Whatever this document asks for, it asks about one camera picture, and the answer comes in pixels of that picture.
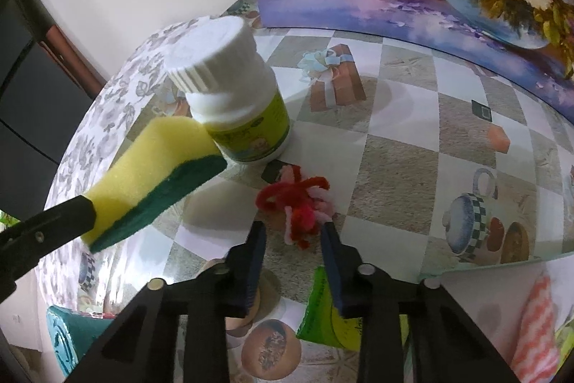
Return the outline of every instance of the white bottle cap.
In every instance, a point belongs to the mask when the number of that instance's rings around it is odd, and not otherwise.
[[[256,54],[251,28],[241,17],[200,19],[167,52],[164,66],[173,83],[186,93],[213,93],[229,88],[236,73]]]

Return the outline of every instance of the yellow sponge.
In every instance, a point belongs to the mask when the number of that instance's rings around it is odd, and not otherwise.
[[[189,117],[156,117],[84,194],[96,222],[82,240],[98,252],[131,236],[226,166],[202,125]]]

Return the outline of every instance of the egg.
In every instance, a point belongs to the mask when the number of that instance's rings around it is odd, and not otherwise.
[[[264,380],[285,378],[301,361],[301,342],[279,320],[257,325],[243,344],[241,363],[249,375]]]

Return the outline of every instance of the pill bottle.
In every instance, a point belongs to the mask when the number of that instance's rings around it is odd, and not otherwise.
[[[230,159],[275,159],[288,143],[291,122],[250,26],[231,16],[198,23],[166,52],[171,80],[185,93],[193,118]]]

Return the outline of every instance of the bottle label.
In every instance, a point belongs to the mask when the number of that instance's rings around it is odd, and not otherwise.
[[[250,162],[276,151],[287,138],[290,126],[285,103],[277,91],[269,106],[246,124],[231,130],[206,129],[231,159]]]

